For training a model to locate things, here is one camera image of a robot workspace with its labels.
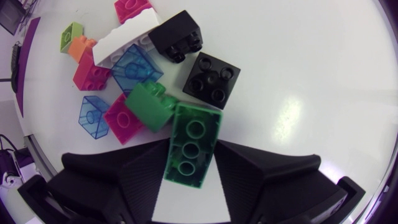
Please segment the translucent blue brick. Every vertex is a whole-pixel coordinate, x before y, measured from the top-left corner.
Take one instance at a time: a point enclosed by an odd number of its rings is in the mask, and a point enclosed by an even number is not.
[[[79,124],[95,139],[107,135],[109,126],[104,114],[109,109],[98,96],[85,96],[81,104]]]
[[[133,44],[113,66],[112,75],[128,96],[135,85],[148,80],[156,82],[163,72],[144,49]]]

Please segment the orange brick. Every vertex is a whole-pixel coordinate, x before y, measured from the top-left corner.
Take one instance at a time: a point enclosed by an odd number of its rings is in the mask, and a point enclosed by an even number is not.
[[[72,44],[69,47],[68,54],[75,59],[77,63],[80,63],[81,56],[86,52],[93,54],[93,47],[97,44],[94,39],[87,39],[84,35],[79,38],[75,37]]]

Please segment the translucent green brick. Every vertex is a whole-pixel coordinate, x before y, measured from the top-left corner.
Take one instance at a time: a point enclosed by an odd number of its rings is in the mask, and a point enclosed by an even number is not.
[[[201,188],[213,156],[222,112],[178,103],[164,178]]]
[[[130,92],[126,106],[151,131],[159,131],[174,115],[178,99],[165,95],[166,88],[160,83],[138,83]]]
[[[68,53],[73,38],[83,35],[83,26],[77,22],[72,22],[61,35],[61,53]]]

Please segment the magenta brick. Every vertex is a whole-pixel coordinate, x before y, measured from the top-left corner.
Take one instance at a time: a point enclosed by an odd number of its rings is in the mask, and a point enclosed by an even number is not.
[[[114,3],[114,8],[121,24],[140,14],[142,10],[151,7],[152,5],[148,0],[118,0]]]
[[[126,96],[122,95],[105,113],[104,119],[121,144],[125,144],[134,137],[144,125],[124,104]]]
[[[95,66],[93,55],[84,53],[73,77],[73,82],[81,91],[103,90],[110,76],[110,69]]]

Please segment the building block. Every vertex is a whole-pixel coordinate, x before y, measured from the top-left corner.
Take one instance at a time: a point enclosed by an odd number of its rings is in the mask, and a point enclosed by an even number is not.
[[[61,53],[68,53],[73,38],[83,35],[83,26],[77,22],[72,22],[61,35]]]
[[[178,13],[148,34],[157,51],[172,62],[185,60],[185,54],[201,49],[203,39],[198,24],[187,11]]]
[[[85,96],[81,104],[79,124],[95,139],[108,134],[109,126],[104,120],[107,105],[98,96]]]
[[[111,70],[95,66],[93,56],[85,52],[81,57],[73,82],[80,91],[103,90],[110,76]]]
[[[200,52],[183,92],[224,109],[240,71],[231,64]]]
[[[159,131],[174,115],[178,99],[165,95],[160,83],[138,83],[127,97],[126,106],[151,131]]]
[[[124,104],[125,100],[126,96],[121,94],[104,115],[106,123],[122,145],[144,127]]]
[[[84,35],[73,38],[72,44],[69,47],[68,54],[80,63],[81,56],[84,53],[93,54],[93,47],[97,44],[94,39],[87,39]]]
[[[178,103],[164,178],[201,188],[213,156],[222,112]]]
[[[114,8],[121,24],[140,14],[142,10],[151,7],[152,5],[148,0],[118,0],[114,3]]]
[[[128,96],[135,85],[147,80],[156,82],[163,72],[144,49],[133,44],[113,66],[112,75]]]
[[[95,65],[112,68],[132,44],[137,44],[146,51],[153,49],[147,34],[158,25],[158,15],[153,8],[145,9],[136,17],[128,19],[93,47]]]

